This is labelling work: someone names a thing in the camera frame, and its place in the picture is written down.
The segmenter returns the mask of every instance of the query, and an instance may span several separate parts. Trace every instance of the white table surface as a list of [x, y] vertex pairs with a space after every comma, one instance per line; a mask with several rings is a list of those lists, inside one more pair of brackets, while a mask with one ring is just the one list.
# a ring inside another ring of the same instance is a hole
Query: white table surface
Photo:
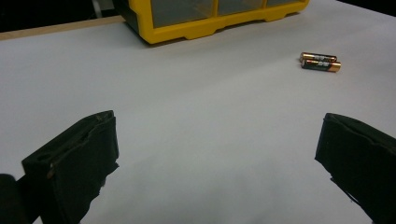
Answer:
[[[337, 74], [302, 51], [337, 55]], [[313, 0], [150, 47], [125, 23], [0, 41], [0, 172], [112, 109], [120, 168], [82, 223], [369, 224], [314, 160], [327, 112], [396, 136], [396, 19]]]

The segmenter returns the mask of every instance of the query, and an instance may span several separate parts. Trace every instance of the aa battery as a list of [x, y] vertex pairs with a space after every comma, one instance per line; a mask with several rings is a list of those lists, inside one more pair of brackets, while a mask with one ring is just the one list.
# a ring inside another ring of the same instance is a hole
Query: aa battery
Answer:
[[335, 63], [337, 62], [337, 56], [303, 52], [300, 54], [300, 62], [302, 63], [303, 60]]
[[341, 63], [328, 63], [328, 62], [320, 62], [315, 60], [303, 60], [301, 62], [301, 67], [305, 69], [313, 69], [319, 71], [326, 72], [338, 72], [341, 68]]

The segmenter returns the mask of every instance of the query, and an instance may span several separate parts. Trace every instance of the battery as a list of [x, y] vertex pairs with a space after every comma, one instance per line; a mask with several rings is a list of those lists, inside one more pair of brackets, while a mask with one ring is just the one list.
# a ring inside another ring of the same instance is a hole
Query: battery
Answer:
[[338, 72], [341, 68], [341, 63], [328, 63], [328, 62], [320, 62], [315, 60], [303, 60], [301, 62], [301, 67], [305, 69], [313, 69], [319, 71], [326, 72]]
[[335, 63], [337, 62], [337, 56], [303, 52], [300, 54], [300, 62], [302, 63], [303, 60]]

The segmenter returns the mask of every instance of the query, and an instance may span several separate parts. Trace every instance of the wooden surface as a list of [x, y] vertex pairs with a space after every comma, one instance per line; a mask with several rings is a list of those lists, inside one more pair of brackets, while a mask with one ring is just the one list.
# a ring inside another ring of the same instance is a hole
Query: wooden surface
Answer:
[[123, 21], [124, 19], [122, 18], [122, 16], [114, 16], [114, 17], [107, 17], [96, 20], [77, 21], [77, 22], [70, 22], [65, 24], [38, 27], [27, 30], [4, 32], [4, 33], [0, 33], [0, 40], [14, 39], [14, 38], [25, 37], [30, 35], [44, 35], [44, 34], [76, 30], [91, 26], [105, 25], [105, 24], [110, 24], [114, 22], [123, 22]]

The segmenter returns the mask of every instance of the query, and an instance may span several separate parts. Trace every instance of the yellow plastic container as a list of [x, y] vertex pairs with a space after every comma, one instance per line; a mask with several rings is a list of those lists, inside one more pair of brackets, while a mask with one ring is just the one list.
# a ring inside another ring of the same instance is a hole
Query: yellow plastic container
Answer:
[[309, 0], [113, 0], [115, 9], [150, 44], [213, 35], [247, 21], [275, 21]]

